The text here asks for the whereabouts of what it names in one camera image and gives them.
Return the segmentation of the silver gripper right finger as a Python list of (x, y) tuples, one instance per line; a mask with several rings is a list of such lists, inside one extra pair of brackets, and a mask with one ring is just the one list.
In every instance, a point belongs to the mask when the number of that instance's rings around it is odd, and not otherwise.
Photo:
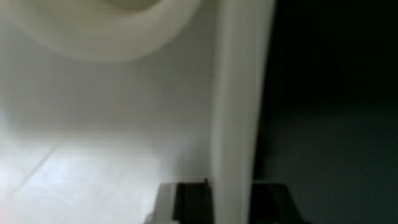
[(253, 184), (251, 224), (310, 224), (285, 184)]

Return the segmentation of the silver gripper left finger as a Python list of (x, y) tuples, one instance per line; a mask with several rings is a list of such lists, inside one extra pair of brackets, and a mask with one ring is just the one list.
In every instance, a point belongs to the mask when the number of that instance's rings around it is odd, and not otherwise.
[(212, 188), (207, 182), (161, 184), (155, 224), (212, 224)]

